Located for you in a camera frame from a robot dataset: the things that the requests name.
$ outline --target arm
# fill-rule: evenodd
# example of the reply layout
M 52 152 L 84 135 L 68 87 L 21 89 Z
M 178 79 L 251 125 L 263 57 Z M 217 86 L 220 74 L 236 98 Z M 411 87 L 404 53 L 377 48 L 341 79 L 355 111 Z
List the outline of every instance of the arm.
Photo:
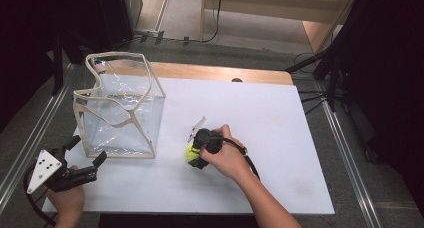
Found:
M 59 214 L 55 227 L 74 228 L 77 227 L 84 207 L 85 192 L 83 186 L 78 186 L 70 190 L 54 192 L 47 191 L 47 197 L 52 202 Z
M 231 136 L 228 125 L 224 125 L 215 131 L 243 147 L 240 141 Z M 244 157 L 237 149 L 231 147 L 231 144 L 224 142 L 221 151 L 215 155 L 210 154 L 205 149 L 202 149 L 200 154 L 202 159 L 214 165 L 222 174 L 237 183 L 249 200 L 260 227 L 300 227 L 294 217 L 251 172 Z

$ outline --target transparent plastic bag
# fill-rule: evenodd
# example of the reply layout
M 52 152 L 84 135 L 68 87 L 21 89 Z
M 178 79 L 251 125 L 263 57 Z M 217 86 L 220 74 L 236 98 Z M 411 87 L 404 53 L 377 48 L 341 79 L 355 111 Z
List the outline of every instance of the transparent plastic bag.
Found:
M 154 158 L 165 92 L 142 54 L 88 55 L 93 88 L 74 91 L 74 113 L 88 157 Z

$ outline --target person's left hand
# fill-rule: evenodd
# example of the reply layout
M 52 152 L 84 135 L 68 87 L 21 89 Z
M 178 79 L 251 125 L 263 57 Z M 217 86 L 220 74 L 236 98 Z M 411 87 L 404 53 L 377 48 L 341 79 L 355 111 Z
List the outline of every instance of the person's left hand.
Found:
M 77 170 L 78 167 L 72 166 L 71 169 Z M 55 227 L 76 227 L 78 225 L 85 201 L 85 192 L 82 185 L 57 193 L 48 190 L 47 197 L 59 213 Z

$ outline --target black cable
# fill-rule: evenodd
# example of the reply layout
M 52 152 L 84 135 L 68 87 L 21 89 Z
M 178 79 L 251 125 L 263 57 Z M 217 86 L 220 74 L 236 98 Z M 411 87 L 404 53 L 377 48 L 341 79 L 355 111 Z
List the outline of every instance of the black cable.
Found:
M 53 220 L 56 216 L 57 216 L 57 213 L 54 213 L 52 216 L 50 216 L 50 219 Z M 43 226 L 43 228 L 46 228 L 49 225 L 50 225 L 49 223 L 45 223 L 44 226 Z
M 192 43 L 201 43 L 201 44 L 208 43 L 208 42 L 212 41 L 216 37 L 216 35 L 218 34 L 218 30 L 219 30 L 219 13 L 221 11 L 221 3 L 222 3 L 222 0 L 219 0 L 218 10 L 217 10 L 217 15 L 216 15 L 216 22 L 215 22 L 216 29 L 215 29 L 214 35 L 209 40 L 205 40 L 205 41 L 200 41 L 200 40 L 181 40 L 181 39 L 163 38 L 163 37 L 159 38 L 159 37 L 155 37 L 155 36 L 151 36 L 151 35 L 144 35 L 144 36 L 147 36 L 147 38 L 158 39 L 158 40 L 161 40 L 161 41 L 162 40 L 165 40 L 165 41 L 178 41 L 178 42 L 192 42 Z M 135 40 L 141 39 L 144 36 L 136 37 L 136 38 L 134 38 L 132 40 L 125 41 L 123 43 L 118 44 L 118 46 L 119 47 L 122 47 L 124 44 L 127 44 L 127 43 L 133 42 Z
M 46 188 L 45 190 L 44 190 L 44 192 L 43 192 L 43 194 L 41 194 L 40 195 L 40 197 L 38 197 L 34 202 L 35 203 L 37 203 L 37 202 L 39 202 L 45 195 L 46 195 L 46 193 L 47 193 L 47 191 L 48 191 L 49 189 L 48 188 Z
M 311 113 L 313 110 L 315 110 L 315 108 L 317 108 L 319 105 L 321 105 L 321 103 L 322 102 L 324 102 L 325 101 L 325 99 L 324 100 L 322 100 L 322 101 L 320 101 L 318 104 L 316 104 L 314 107 L 312 107 L 311 109 L 309 109 L 309 110 L 307 110 L 307 111 L 305 111 L 305 115 L 307 115 L 307 114 L 309 114 L 309 113 Z
M 245 147 L 241 147 L 236 142 L 234 142 L 233 140 L 228 139 L 228 138 L 225 138 L 225 137 L 211 137 L 210 139 L 208 139 L 208 141 L 209 140 L 223 140 L 223 141 L 226 141 L 226 142 L 231 143 L 232 145 L 234 145 L 234 147 L 237 148 L 240 151 L 240 153 L 244 156 L 244 159 L 246 160 L 247 164 L 249 164 L 250 169 L 252 169 L 253 174 L 255 174 L 256 177 L 258 177 L 259 180 L 261 179 L 259 177 L 259 173 L 256 170 L 256 167 L 253 164 L 252 160 L 250 159 L 249 156 L 246 155 L 246 148 Z
M 323 96 L 324 96 L 323 94 L 320 94 L 320 95 L 317 95 L 317 96 L 314 96 L 314 97 L 302 99 L 302 100 L 300 100 L 300 102 L 305 103 L 305 102 L 308 102 L 308 101 L 315 100 L 317 98 L 322 98 Z
M 314 57 L 315 57 L 315 54 L 314 53 L 311 53 L 311 52 L 305 52 L 305 53 L 300 53 L 300 54 L 298 54 L 294 59 L 293 59 L 293 65 L 296 65 L 296 59 L 299 57 L 299 56 L 301 56 L 301 55 L 314 55 Z
M 219 28 L 219 24 L 218 24 L 218 22 L 217 22 L 217 20 L 215 19 L 215 9 L 212 9 L 212 18 L 213 18 L 213 23 L 215 24 L 215 26 L 216 26 L 216 30 L 218 30 L 218 28 Z
M 327 91 L 297 91 L 298 93 L 317 93 L 317 94 L 325 94 Z
M 25 172 L 25 176 L 24 176 L 24 192 L 25 192 L 25 196 L 27 197 L 29 203 L 32 206 L 32 209 L 35 211 L 35 213 L 37 213 L 38 216 L 40 216 L 43 220 L 45 220 L 47 223 L 49 223 L 51 226 L 55 226 L 56 222 L 50 218 L 49 216 L 47 216 L 38 206 L 37 204 L 34 202 L 34 199 L 32 198 L 32 196 L 30 194 L 27 193 L 28 190 L 28 178 L 29 178 L 29 174 L 35 169 L 35 165 L 36 163 L 33 163 Z

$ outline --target metal frame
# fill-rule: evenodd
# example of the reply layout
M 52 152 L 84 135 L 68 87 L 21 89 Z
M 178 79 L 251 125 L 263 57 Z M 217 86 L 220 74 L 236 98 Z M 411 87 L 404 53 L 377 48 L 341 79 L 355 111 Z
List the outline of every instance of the metal frame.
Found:
M 20 178 L 25 172 L 26 167 L 33 159 L 34 153 L 41 141 L 44 133 L 46 132 L 51 120 L 56 114 L 59 105 L 62 103 L 63 97 L 69 88 L 70 79 L 75 72 L 74 65 L 69 64 L 64 73 L 65 84 L 58 90 L 56 96 L 52 96 L 47 103 L 43 114 L 29 135 L 27 141 L 19 152 L 12 167 L 9 169 L 6 177 L 0 185 L 0 215 L 3 213 L 7 202 L 12 196 Z
M 317 82 L 316 84 L 318 86 L 318 90 L 325 90 L 324 85 L 321 82 Z M 374 203 L 371 200 L 371 197 L 367 191 L 359 169 L 356 166 L 355 160 L 350 151 L 346 138 L 343 134 L 343 130 L 340 126 L 339 120 L 337 119 L 337 114 L 336 112 L 332 111 L 328 102 L 324 101 L 323 107 L 328 119 L 328 123 L 330 124 L 331 130 L 333 131 L 334 139 L 336 140 L 343 163 L 346 167 L 346 171 L 352 183 L 353 190 L 355 191 L 356 198 L 358 199 L 359 206 L 361 207 L 362 213 L 364 215 L 365 221 L 368 227 L 380 228 L 382 227 L 382 225 L 378 217 L 377 211 L 374 207 Z

